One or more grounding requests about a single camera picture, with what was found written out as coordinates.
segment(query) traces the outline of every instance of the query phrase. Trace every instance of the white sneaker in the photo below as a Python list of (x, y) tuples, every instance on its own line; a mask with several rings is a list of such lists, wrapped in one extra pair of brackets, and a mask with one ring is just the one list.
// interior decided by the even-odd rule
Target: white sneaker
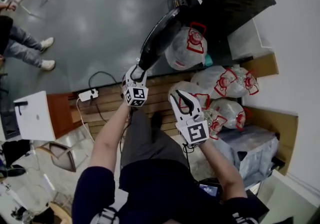
[(47, 60), (42, 60), (41, 63), (41, 69), (42, 70), (52, 70), (55, 67), (56, 62), (53, 60), (47, 61)]
[(43, 41), (40, 42), (41, 44), (41, 47), (42, 47), (42, 52), (44, 52), (48, 47), (50, 47), (53, 43), (54, 43), (54, 38), (53, 37), (50, 37), (50, 38), (47, 38)]

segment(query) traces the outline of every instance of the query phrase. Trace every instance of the black shirt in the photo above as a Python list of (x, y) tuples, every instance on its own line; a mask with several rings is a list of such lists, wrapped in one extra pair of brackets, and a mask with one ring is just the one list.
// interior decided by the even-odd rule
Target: black shirt
[(0, 15), (0, 54), (3, 54), (5, 48), (7, 47), (10, 30), (13, 24), (12, 18)]
[[(152, 159), (129, 164), (122, 169), (119, 183), (129, 193), (118, 212), (121, 224), (162, 224), (170, 219), (181, 224), (236, 224), (238, 218), (255, 223), (255, 206), (250, 199), (234, 198), (222, 206), (200, 189), (189, 170), (177, 161)], [(103, 167), (87, 168), (75, 191), (73, 224), (89, 224), (114, 203), (114, 197), (112, 172)]]

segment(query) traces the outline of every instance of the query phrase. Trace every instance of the power strip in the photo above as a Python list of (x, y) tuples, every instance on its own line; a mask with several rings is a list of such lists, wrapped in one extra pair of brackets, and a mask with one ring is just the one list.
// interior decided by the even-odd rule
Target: power strip
[(81, 102), (85, 102), (98, 97), (98, 91), (94, 88), (79, 94), (79, 98)]

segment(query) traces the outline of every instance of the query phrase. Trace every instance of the gray floor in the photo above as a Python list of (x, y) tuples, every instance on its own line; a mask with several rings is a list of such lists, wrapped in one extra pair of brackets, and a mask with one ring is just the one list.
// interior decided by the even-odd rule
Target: gray floor
[[(11, 99), (41, 90), (83, 90), (88, 88), (89, 77), (99, 70), (121, 81), (140, 57), (149, 32), (168, 11), (167, 0), (24, 0), (23, 4), (35, 15), (18, 8), (11, 16), (39, 40), (55, 37), (44, 58), (57, 64), (53, 71), (43, 72), (8, 58), (4, 70), (9, 75), (2, 87), (10, 91)], [(151, 75), (157, 73), (169, 72), (151, 70)], [(92, 81), (93, 86), (112, 83), (105, 75)]]

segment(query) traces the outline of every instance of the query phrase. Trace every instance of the sleeve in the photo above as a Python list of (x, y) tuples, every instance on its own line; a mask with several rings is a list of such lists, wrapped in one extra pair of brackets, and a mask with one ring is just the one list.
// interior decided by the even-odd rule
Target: sleeve
[(72, 223), (90, 224), (93, 217), (115, 202), (113, 173), (104, 167), (89, 167), (81, 174), (72, 204)]
[(258, 224), (260, 210), (251, 198), (232, 198), (223, 204), (234, 223)]

